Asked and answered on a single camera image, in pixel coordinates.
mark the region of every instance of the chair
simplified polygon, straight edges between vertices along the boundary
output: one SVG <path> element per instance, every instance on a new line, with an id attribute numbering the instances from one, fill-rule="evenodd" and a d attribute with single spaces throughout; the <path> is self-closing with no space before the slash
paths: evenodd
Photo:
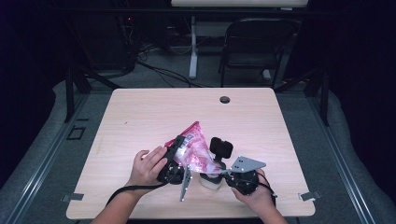
<path id="1" fill-rule="evenodd" d="M 225 34 L 218 73 L 224 86 L 226 67 L 230 69 L 275 70 L 274 88 L 284 48 L 297 34 L 299 23 L 293 20 L 245 18 L 233 22 Z"/>

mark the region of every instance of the white desk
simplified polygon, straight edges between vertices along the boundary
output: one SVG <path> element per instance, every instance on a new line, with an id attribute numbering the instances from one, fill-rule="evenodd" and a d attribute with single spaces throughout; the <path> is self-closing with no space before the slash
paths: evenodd
<path id="1" fill-rule="evenodd" d="M 223 104 L 221 96 L 231 102 Z M 108 103 L 92 149 L 71 201 L 71 219 L 94 218 L 110 195 L 128 180 L 135 154 L 154 149 L 175 138 L 196 120 L 205 140 L 219 137 L 233 144 L 233 155 L 223 160 L 230 167 L 242 155 L 267 166 L 264 171 L 278 198 L 283 216 L 307 217 L 315 213 L 312 202 L 299 193 L 308 192 L 300 163 L 272 89 L 118 89 Z M 207 189 L 193 179 L 179 201 L 181 185 L 166 185 L 144 196 L 132 218 L 237 218 L 255 217 L 235 199 L 224 182 L 218 190 Z"/>
<path id="2" fill-rule="evenodd" d="M 290 10 L 293 7 L 306 7 L 307 4 L 308 0 L 172 0 L 172 7 L 279 7 Z M 198 53 L 195 31 L 195 17 L 192 17 L 190 79 L 196 79 L 197 76 Z"/>

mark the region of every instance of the white table leg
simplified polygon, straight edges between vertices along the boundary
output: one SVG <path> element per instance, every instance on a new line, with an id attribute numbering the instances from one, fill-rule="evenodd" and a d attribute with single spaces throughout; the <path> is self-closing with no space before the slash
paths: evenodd
<path id="1" fill-rule="evenodd" d="M 195 33 L 195 17 L 191 17 L 191 62 L 190 62 L 190 79 L 197 78 L 197 42 Z"/>

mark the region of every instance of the crumpled plastic bag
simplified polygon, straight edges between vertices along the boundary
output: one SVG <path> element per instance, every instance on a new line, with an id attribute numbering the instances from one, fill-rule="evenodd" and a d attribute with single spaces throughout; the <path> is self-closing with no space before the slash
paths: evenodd
<path id="1" fill-rule="evenodd" d="M 180 135 L 186 138 L 174 157 L 179 165 L 183 167 L 189 165 L 190 170 L 201 174 L 214 174 L 220 171 L 219 165 L 213 161 L 209 153 L 199 121 L 195 121 Z M 165 146 L 172 146 L 174 141 L 175 139 L 165 143 Z"/>

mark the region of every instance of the human arm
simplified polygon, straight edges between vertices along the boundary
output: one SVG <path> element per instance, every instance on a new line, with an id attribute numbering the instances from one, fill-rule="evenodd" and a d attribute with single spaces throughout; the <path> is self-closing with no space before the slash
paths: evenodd
<path id="1" fill-rule="evenodd" d="M 134 166 L 125 187 L 160 185 L 157 176 L 166 164 L 166 158 L 163 158 L 165 153 L 166 147 L 157 147 L 150 153 L 148 150 L 139 151 L 134 157 Z M 126 223 L 140 198 L 150 191 L 152 189 L 136 189 L 117 194 L 92 223 Z"/>
<path id="2" fill-rule="evenodd" d="M 268 186 L 265 180 L 264 171 L 262 169 L 257 169 L 259 173 L 259 181 L 264 185 Z M 250 195 L 243 195 L 237 189 L 232 188 L 235 198 L 245 203 L 247 207 L 250 208 L 265 224 L 287 224 L 285 218 L 279 213 L 279 211 L 274 206 L 271 198 L 271 192 L 269 189 L 258 186 L 257 189 Z"/>

